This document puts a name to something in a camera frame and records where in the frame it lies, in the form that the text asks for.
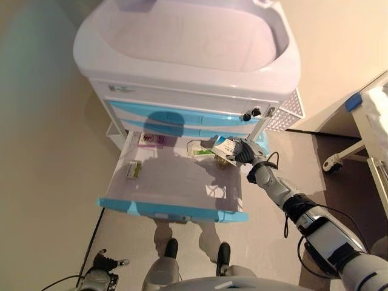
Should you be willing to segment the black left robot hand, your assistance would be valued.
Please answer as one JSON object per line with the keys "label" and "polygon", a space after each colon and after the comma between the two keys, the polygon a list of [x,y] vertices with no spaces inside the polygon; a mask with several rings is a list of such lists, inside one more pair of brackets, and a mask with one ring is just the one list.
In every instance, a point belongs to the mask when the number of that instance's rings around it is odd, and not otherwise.
{"label": "black left robot hand", "polygon": [[130,264],[129,259],[113,259],[105,254],[107,249],[101,249],[93,259],[92,270],[102,270],[109,273],[118,267],[125,267]]}

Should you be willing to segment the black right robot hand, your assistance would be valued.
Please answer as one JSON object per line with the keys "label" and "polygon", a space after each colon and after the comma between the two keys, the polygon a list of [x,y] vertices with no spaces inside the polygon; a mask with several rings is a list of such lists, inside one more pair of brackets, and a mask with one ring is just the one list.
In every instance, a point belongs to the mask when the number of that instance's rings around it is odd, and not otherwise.
{"label": "black right robot hand", "polygon": [[265,160],[262,148],[252,140],[246,138],[233,138],[235,148],[231,155],[226,156],[226,160],[241,164],[252,164]]}

